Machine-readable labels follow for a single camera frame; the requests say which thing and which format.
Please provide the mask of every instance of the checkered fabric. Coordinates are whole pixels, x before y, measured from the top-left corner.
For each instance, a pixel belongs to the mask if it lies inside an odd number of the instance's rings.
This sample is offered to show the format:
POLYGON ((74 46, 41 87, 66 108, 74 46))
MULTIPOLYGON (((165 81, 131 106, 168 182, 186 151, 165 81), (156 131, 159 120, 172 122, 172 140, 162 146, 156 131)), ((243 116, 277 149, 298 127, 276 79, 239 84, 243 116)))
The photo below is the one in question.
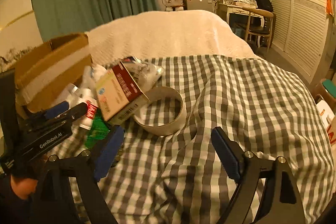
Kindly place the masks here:
MULTIPOLYGON (((259 59, 215 55, 150 61, 165 69, 157 85, 178 90, 188 116, 185 126, 167 137, 145 132, 132 118, 123 125, 124 154, 100 183, 119 223, 216 223, 236 188, 210 141, 216 126, 243 150, 265 159, 286 157, 307 223, 318 218, 331 199, 333 158, 314 101, 298 76, 259 59)), ((150 105, 143 119, 160 125, 178 111, 178 102, 166 99, 150 105)), ((74 156, 83 143, 83 133, 75 131, 54 152, 74 156)), ((260 180, 247 223, 262 190, 260 180)))

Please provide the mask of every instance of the plastic bag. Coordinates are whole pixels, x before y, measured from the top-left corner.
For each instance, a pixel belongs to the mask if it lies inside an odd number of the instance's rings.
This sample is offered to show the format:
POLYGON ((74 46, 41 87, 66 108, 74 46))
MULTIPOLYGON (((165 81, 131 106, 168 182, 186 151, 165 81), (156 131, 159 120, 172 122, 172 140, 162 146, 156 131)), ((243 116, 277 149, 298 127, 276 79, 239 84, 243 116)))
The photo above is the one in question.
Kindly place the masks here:
POLYGON ((120 61, 122 61, 125 68, 129 71, 143 92, 150 90, 163 74, 163 68, 161 66, 141 61, 134 56, 119 59, 104 67, 106 69, 112 68, 120 61))

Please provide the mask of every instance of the white blanket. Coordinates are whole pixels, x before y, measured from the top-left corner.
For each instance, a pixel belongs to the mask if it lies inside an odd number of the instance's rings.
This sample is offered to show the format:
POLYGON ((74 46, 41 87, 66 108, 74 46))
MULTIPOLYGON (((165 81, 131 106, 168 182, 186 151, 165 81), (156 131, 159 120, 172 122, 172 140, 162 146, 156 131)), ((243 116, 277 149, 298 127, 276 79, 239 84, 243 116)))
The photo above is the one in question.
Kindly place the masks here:
POLYGON ((259 58, 248 44, 214 13, 204 10, 145 12, 120 18, 89 32, 92 60, 219 54, 259 58))

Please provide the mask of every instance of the cardboard box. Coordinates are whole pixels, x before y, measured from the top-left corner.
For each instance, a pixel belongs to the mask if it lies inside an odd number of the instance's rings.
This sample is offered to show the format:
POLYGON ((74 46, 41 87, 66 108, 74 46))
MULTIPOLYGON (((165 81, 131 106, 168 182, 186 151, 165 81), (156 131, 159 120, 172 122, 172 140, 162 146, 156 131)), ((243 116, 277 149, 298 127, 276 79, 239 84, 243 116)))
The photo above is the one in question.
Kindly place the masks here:
POLYGON ((51 39, 15 64, 16 102, 36 113, 48 109, 62 90, 92 64, 88 38, 75 33, 51 39))
POLYGON ((103 119, 110 124, 122 124, 149 102, 122 62, 96 83, 96 91, 103 119))

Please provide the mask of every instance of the barcode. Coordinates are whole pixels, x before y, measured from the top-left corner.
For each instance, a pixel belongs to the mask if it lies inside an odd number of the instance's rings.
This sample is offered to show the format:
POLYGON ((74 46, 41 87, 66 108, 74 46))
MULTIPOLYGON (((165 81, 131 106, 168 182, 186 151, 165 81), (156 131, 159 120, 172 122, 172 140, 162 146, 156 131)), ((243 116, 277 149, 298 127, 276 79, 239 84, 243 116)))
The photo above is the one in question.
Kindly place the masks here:
POLYGON ((138 107, 137 104, 134 104, 131 108, 129 108, 127 111, 125 111, 123 114, 121 114, 118 119, 123 120, 127 115, 131 114, 132 111, 134 111, 138 107))

